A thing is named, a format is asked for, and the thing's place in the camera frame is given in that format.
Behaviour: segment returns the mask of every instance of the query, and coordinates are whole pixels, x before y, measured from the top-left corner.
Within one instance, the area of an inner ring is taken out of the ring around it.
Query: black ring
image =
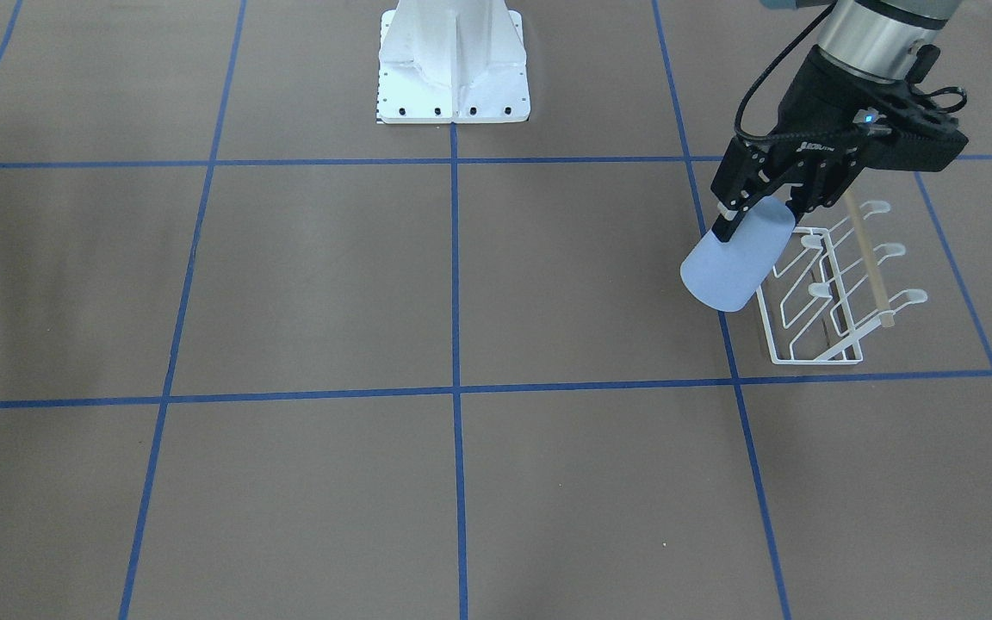
[[[937,20],[933,19],[933,17],[925,17],[917,15],[917,13],[910,13],[904,9],[892,7],[890,4],[883,3],[882,0],[855,0],[855,3],[865,9],[877,12],[881,16],[890,17],[894,21],[914,25],[917,28],[925,28],[926,30],[941,30],[948,23],[948,20]]]

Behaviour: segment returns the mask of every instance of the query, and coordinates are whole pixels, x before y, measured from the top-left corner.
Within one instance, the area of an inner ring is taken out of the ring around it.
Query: white bracket
[[[879,326],[893,326],[894,315],[906,306],[928,300],[920,289],[887,297],[878,267],[889,258],[905,256],[902,244],[871,246],[863,222],[888,213],[886,201],[855,204],[846,194],[849,216],[830,228],[795,228],[797,254],[785,252],[780,263],[756,290],[772,363],[847,365],[863,361],[859,341]],[[859,245],[859,258],[843,264],[838,255],[849,237]],[[854,294],[870,283],[869,313],[859,314]]]
[[[400,0],[381,16],[378,59],[379,122],[530,116],[523,17],[504,0]]]

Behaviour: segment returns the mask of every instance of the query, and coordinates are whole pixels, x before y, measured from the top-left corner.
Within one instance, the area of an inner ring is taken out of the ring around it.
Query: cable
[[[736,116],[733,117],[733,131],[734,133],[737,134],[737,137],[740,137],[748,142],[753,142],[753,144],[768,145],[768,144],[774,144],[774,142],[814,140],[828,136],[839,136],[839,134],[846,133],[846,131],[844,130],[834,130],[834,131],[820,131],[819,133],[779,133],[779,134],[775,134],[775,136],[772,136],[772,134],[769,133],[766,136],[756,136],[756,134],[748,133],[744,129],[741,129],[741,118],[744,118],[745,116],[745,109],[747,109],[748,107],[749,99],[753,98],[753,95],[756,94],[756,90],[760,89],[760,86],[763,85],[765,79],[768,79],[768,76],[772,75],[772,71],[775,71],[776,67],[779,67],[779,63],[782,63],[783,59],[787,58],[787,55],[791,54],[791,52],[794,52],[795,47],[798,47],[798,44],[802,43],[803,39],[806,39],[811,32],[814,32],[814,28],[818,28],[818,25],[822,23],[824,20],[826,20],[826,17],[829,16],[829,13],[834,12],[835,7],[837,7],[837,4],[835,3],[828,5],[826,7],[826,10],[823,10],[821,12],[821,15],[817,16],[816,19],[814,19],[810,23],[810,25],[808,25],[808,27],[804,28],[803,31],[800,32],[799,35],[796,36],[796,38],[792,40],[787,47],[784,47],[784,50],[782,52],[779,52],[779,55],[772,60],[772,63],[768,65],[766,70],[764,70],[764,73],[761,73],[760,76],[756,78],[756,82],[754,82],[752,86],[748,87],[748,92],[745,93],[745,96],[741,98],[741,105],[737,106],[737,114]]]

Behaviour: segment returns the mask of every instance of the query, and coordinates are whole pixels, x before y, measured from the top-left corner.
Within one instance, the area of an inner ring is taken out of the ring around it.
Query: wooden stick
[[[855,228],[855,240],[859,242],[859,251],[863,254],[863,266],[867,269],[867,280],[871,283],[871,295],[875,297],[879,321],[883,323],[884,328],[893,328],[894,313],[890,312],[890,295],[886,294],[886,282],[883,282],[883,274],[878,270],[874,248],[871,247],[871,240],[863,227],[863,215],[859,212],[859,204],[850,189],[846,189],[843,197],[847,214],[852,219],[852,227]]]

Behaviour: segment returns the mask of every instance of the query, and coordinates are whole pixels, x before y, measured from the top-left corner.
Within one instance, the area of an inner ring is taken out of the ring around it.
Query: gray floor
[[[399,128],[393,5],[0,0],[0,619],[992,619],[992,0],[834,370],[677,271],[814,10],[516,0],[530,121]]]

